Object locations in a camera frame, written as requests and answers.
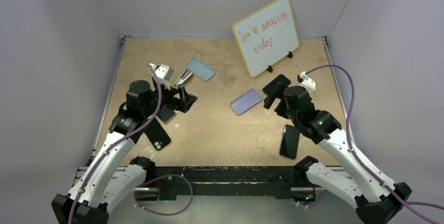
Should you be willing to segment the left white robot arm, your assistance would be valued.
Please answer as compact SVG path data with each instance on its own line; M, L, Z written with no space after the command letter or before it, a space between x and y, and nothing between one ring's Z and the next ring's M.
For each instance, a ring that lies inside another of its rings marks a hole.
M182 85L166 88L157 83L152 90L147 81L132 82L97 156L66 195L54 197L51 206L58 223L107 223L116 205L135 187L153 185L161 189L172 184L175 174L158 176L155 163L140 156L122 175L113 175L142 134L161 148L171 142L156 120L160 109L186 113L196 101L197 97Z

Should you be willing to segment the light blue phone case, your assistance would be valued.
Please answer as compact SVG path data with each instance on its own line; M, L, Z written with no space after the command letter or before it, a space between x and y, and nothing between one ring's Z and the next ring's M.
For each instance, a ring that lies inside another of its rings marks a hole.
M205 82L215 75L215 71L198 58L190 59L185 66L189 71Z

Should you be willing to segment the lavender phone case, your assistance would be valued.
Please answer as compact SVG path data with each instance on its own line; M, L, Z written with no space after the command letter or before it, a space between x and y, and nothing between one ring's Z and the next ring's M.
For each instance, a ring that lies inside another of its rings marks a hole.
M255 88L251 88L231 101L230 108L236 115L241 115L261 101L261 94Z

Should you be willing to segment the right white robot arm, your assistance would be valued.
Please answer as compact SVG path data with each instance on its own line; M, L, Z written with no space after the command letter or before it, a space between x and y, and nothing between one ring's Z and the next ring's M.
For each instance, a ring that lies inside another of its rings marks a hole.
M363 223L388 223L403 207L397 200L407 200L412 193L404 182L396 183L381 172L353 143L347 143L347 133L329 112L316 109L306 88L301 84L288 86L272 81L263 89L267 97L264 107L289 119L298 136L303 135L328 152L348 173L340 175L306 156L295 166L297 184L309 183L324 187L347 202Z

